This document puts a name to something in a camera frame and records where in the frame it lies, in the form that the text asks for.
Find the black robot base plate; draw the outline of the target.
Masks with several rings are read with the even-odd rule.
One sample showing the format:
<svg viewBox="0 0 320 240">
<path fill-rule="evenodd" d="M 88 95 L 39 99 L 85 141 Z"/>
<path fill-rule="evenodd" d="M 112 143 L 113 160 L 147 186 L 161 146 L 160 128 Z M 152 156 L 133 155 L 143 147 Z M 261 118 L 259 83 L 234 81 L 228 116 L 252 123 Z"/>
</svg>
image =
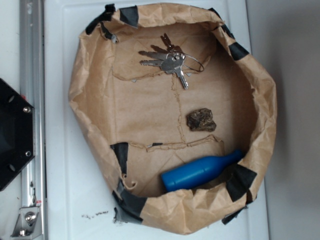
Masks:
<svg viewBox="0 0 320 240">
<path fill-rule="evenodd" d="M 0 80 L 0 190 L 34 158 L 34 107 Z"/>
</svg>

